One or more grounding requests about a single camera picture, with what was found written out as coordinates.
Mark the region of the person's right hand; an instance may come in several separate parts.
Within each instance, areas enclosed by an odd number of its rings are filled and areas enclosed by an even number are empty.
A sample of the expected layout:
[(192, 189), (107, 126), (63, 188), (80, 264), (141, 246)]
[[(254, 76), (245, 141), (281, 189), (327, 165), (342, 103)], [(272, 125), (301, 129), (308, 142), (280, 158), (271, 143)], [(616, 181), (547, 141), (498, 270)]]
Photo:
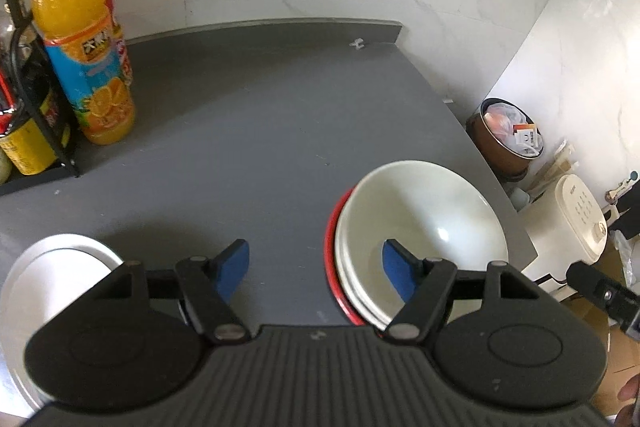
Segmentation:
[(639, 425), (639, 385), (640, 375), (631, 377), (618, 392), (617, 399), (626, 402), (617, 413), (614, 425), (616, 427), (634, 427)]

